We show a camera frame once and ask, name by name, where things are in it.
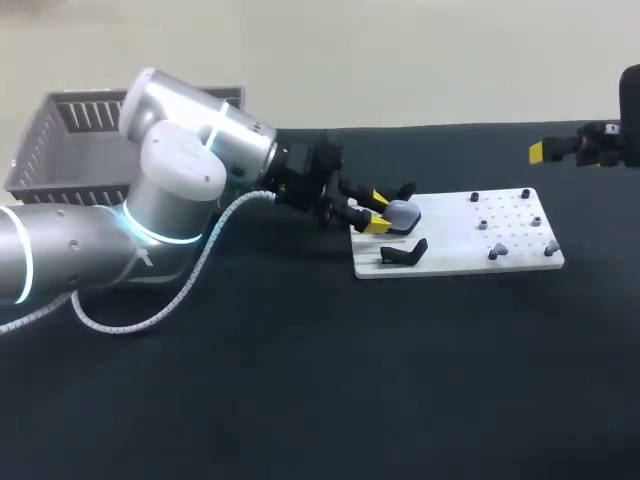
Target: gray knob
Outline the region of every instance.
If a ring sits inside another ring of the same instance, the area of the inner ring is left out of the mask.
[[[498,255],[506,255],[507,253],[509,253],[509,249],[507,247],[501,243],[496,243],[496,246],[489,252],[489,260],[495,260],[498,258]]]
[[[547,257],[550,257],[551,255],[556,253],[558,250],[560,250],[560,244],[555,240],[550,240],[549,245],[547,245],[547,248],[544,249],[544,254]]]

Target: yellow tag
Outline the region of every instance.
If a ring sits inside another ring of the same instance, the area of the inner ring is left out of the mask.
[[[542,155],[542,142],[538,142],[529,147],[529,163],[534,164],[542,162],[544,162],[544,156]]]
[[[373,191],[373,198],[375,198],[379,202],[382,202],[382,203],[384,203],[386,205],[389,205],[389,200],[387,200],[382,195],[380,195],[376,190]]]
[[[382,217],[371,216],[371,222],[365,228],[364,233],[385,233],[391,228],[391,222]]]

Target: black bracket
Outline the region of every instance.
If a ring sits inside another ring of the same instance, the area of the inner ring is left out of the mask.
[[[416,243],[416,246],[410,252],[393,247],[380,247],[380,256],[382,257],[382,263],[400,263],[413,267],[420,261],[428,248],[427,239],[423,238]]]

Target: white wall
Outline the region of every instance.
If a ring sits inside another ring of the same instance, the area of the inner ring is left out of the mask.
[[[277,127],[617,117],[639,19],[637,0],[0,0],[0,157],[45,91],[144,66],[245,85]]]

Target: glowing blue light ring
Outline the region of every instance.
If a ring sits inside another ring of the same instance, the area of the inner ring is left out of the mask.
[[[227,110],[229,110],[229,104],[227,102],[222,103],[222,107],[220,108],[219,115],[222,117],[217,124],[211,129],[211,133],[209,134],[209,138],[207,138],[207,143],[204,144],[207,147],[207,150],[211,150],[213,147],[213,142],[215,141],[218,133],[220,132],[220,127],[223,123],[223,119],[226,120]]]
[[[169,237],[165,237],[164,235],[160,235],[158,233],[152,232],[148,228],[143,227],[142,225],[140,225],[131,216],[131,213],[129,212],[129,209],[127,208],[127,201],[126,200],[122,204],[122,213],[124,214],[124,217],[127,219],[127,221],[131,224],[131,226],[133,228],[138,230],[140,233],[143,233],[147,237],[149,237],[149,238],[151,238],[153,240],[157,240],[158,242],[161,242],[161,243],[170,243],[170,244],[173,244],[173,245],[189,245],[190,243],[197,242],[198,240],[200,240],[202,238],[202,234],[198,235],[197,237],[193,237],[193,238],[169,238]]]
[[[16,226],[18,238],[20,239],[20,243],[22,243],[22,248],[24,249],[24,259],[27,264],[27,273],[24,277],[24,288],[22,289],[20,297],[16,300],[17,305],[18,303],[24,302],[29,296],[29,293],[31,293],[31,287],[33,286],[33,251],[31,250],[31,240],[29,240],[27,229],[24,228],[24,225],[18,216],[7,207],[0,206],[0,210],[6,213]]]

